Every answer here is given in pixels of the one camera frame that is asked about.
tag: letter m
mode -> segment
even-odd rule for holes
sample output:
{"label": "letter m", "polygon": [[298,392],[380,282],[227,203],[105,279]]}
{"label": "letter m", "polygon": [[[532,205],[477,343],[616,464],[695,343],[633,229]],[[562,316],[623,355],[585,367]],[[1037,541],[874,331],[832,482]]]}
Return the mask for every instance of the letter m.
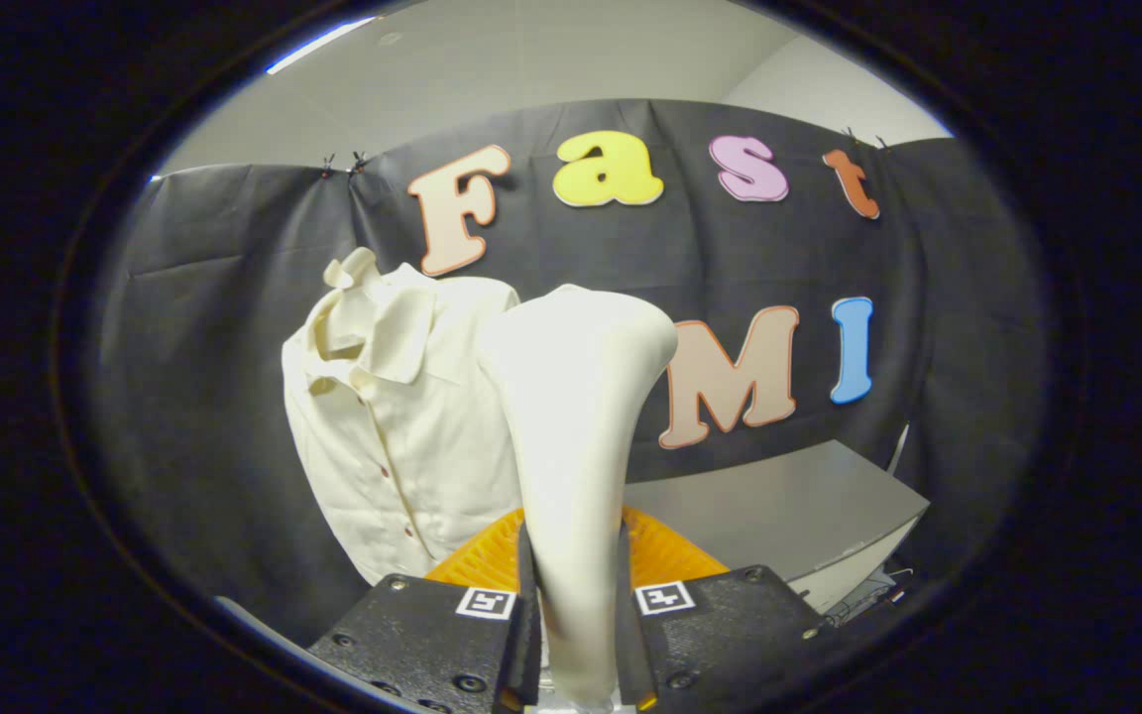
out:
{"label": "letter m", "polygon": [[660,447],[692,447],[708,438],[708,426],[699,419],[700,401],[722,432],[739,423],[749,394],[751,407],[742,416],[745,425],[769,425],[790,416],[796,410],[793,331],[799,321],[793,307],[757,312],[734,362],[707,322],[678,322],[676,356],[667,366],[669,424],[658,438]]}

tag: white shirt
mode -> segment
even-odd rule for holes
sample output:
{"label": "white shirt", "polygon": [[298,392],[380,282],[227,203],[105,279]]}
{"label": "white shirt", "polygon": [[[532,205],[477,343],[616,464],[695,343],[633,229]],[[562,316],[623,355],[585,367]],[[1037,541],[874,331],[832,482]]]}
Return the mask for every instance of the white shirt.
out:
{"label": "white shirt", "polygon": [[420,577],[521,506],[507,420],[475,361],[475,335],[520,299],[407,263],[380,274],[367,248],[325,282],[281,353],[295,447],[359,573]]}

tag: orange mesh part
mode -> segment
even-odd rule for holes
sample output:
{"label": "orange mesh part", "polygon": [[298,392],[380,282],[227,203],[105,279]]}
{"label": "orange mesh part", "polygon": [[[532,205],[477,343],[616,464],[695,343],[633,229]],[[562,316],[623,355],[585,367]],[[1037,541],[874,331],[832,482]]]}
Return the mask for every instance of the orange mesh part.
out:
{"label": "orange mesh part", "polygon": [[456,553],[431,570],[426,579],[464,587],[520,591],[517,529],[521,526],[520,507],[478,531],[469,543],[458,547]]}
{"label": "orange mesh part", "polygon": [[[625,506],[628,524],[629,579],[632,586],[693,580],[708,575],[730,572],[716,557],[705,553],[658,519],[634,507]],[[440,563],[426,579],[517,592],[517,531],[522,526],[522,508],[502,515],[469,543]]]}
{"label": "orange mesh part", "polygon": [[625,523],[628,524],[628,543],[632,546],[628,563],[634,587],[730,572],[730,568],[722,565],[719,560],[652,515],[625,506]]}

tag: pink letter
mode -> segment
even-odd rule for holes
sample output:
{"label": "pink letter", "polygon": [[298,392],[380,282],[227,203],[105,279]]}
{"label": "pink letter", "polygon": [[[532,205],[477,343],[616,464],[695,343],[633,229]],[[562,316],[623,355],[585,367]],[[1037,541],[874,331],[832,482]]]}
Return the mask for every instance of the pink letter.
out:
{"label": "pink letter", "polygon": [[793,331],[799,324],[794,307],[765,307],[751,319],[739,360],[731,363],[707,322],[676,324],[676,356],[667,366],[669,425],[658,438],[662,448],[692,447],[707,439],[699,420],[699,401],[707,403],[717,428],[729,432],[751,394],[742,417],[748,426],[786,419],[796,410],[793,399]]}
{"label": "pink letter", "polygon": [[738,200],[781,200],[787,198],[787,177],[770,163],[774,158],[759,139],[751,136],[717,136],[708,145],[711,160],[724,171],[721,185]]}
{"label": "pink letter", "polygon": [[496,198],[488,177],[475,176],[457,193],[457,182],[475,171],[499,176],[508,171],[508,154],[490,145],[426,173],[409,184],[409,193],[421,199],[425,220],[425,257],[421,272],[442,275],[484,257],[488,243],[466,230],[466,215],[485,226],[496,217]]}

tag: ceiling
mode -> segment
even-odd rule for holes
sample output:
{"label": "ceiling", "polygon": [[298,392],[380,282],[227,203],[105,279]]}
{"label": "ceiling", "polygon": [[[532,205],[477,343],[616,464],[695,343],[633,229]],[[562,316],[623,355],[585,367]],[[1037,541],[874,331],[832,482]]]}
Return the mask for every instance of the ceiling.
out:
{"label": "ceiling", "polygon": [[258,75],[158,173],[376,154],[554,102],[719,102],[797,37],[725,0],[426,0]]}

